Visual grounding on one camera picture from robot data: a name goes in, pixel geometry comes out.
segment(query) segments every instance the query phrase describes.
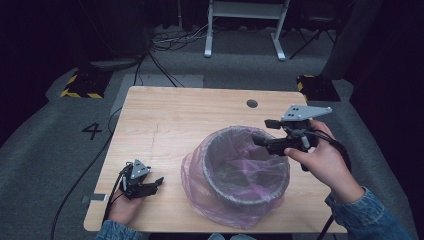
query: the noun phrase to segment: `finger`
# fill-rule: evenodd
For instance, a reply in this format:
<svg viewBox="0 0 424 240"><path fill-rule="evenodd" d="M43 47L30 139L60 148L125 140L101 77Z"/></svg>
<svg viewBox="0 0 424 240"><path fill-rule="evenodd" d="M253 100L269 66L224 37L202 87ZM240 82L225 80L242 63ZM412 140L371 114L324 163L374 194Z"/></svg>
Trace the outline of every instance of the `finger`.
<svg viewBox="0 0 424 240"><path fill-rule="evenodd" d="M333 133L331 132L330 128L328 128L328 126L325 123L320 122L320 121L317 121L317 120L312 120L312 119L310 120L310 122L311 122L311 127L314 130L323 131L323 132L327 133L332 139L335 139L335 137L334 137Z"/></svg>
<svg viewBox="0 0 424 240"><path fill-rule="evenodd" d="M310 154L301 152L295 148L286 148L284 154L303 165L308 162L310 157Z"/></svg>

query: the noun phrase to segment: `person's right hand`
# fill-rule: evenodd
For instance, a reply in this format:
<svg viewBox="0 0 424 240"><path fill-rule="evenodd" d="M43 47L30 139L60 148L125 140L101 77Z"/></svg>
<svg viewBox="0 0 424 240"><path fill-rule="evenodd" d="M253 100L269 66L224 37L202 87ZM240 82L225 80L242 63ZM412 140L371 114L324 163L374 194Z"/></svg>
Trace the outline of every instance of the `person's right hand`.
<svg viewBox="0 0 424 240"><path fill-rule="evenodd" d="M325 123L310 121L313 129L321 130L335 139ZM349 172L339 151L326 140L319 139L312 153L304 153L294 148L287 148L284 153L303 164L318 180L329 186L337 202L351 203L365 194L364 189Z"/></svg>
<svg viewBox="0 0 424 240"><path fill-rule="evenodd" d="M144 202L143 198L129 200L121 190L116 190L113 194L113 204L110 209L108 220L115 221L122 225L128 225L137 215L138 208Z"/></svg>

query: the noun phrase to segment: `hole in table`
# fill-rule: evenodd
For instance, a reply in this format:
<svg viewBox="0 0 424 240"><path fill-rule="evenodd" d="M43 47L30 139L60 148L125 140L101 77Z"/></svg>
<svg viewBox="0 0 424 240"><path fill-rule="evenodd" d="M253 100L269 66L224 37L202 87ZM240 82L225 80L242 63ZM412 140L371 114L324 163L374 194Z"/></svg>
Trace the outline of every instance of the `hole in table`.
<svg viewBox="0 0 424 240"><path fill-rule="evenodd" d="M255 108L258 106L258 102L256 100L253 99L249 99L246 102L247 106L249 106L250 108Z"/></svg>

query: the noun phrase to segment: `denim sleeve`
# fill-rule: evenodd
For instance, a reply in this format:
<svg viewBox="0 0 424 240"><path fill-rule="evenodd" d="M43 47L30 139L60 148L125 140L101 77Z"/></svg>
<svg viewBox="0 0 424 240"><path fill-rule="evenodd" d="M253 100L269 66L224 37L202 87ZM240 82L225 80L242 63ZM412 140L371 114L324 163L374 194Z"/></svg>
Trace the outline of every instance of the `denim sleeve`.
<svg viewBox="0 0 424 240"><path fill-rule="evenodd" d="M141 237L141 233L138 233L125 225L106 220L95 240L140 240Z"/></svg>
<svg viewBox="0 0 424 240"><path fill-rule="evenodd" d="M352 239L412 239L399 220L365 189L365 195L350 204L338 204L330 194L325 202L331 207L334 220L345 227Z"/></svg>

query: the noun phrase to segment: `metal bracket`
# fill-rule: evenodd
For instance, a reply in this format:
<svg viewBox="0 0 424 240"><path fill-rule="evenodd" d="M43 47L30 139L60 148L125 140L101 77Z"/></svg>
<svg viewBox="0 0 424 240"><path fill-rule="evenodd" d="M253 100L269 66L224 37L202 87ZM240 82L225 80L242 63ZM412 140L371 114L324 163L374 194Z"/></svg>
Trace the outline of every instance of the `metal bracket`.
<svg viewBox="0 0 424 240"><path fill-rule="evenodd" d="M333 112L331 107L310 107L302 105L292 105L281 117L281 121L294 122L303 121L312 117L318 117Z"/></svg>
<svg viewBox="0 0 424 240"><path fill-rule="evenodd" d="M143 175L146 175L150 172L150 169L146 167L140 160L136 159L134 161L133 170L131 172L131 179L139 178Z"/></svg>
<svg viewBox="0 0 424 240"><path fill-rule="evenodd" d="M91 201L106 201L106 194L103 193L93 193L91 196L83 196L81 202L84 204L90 204Z"/></svg>

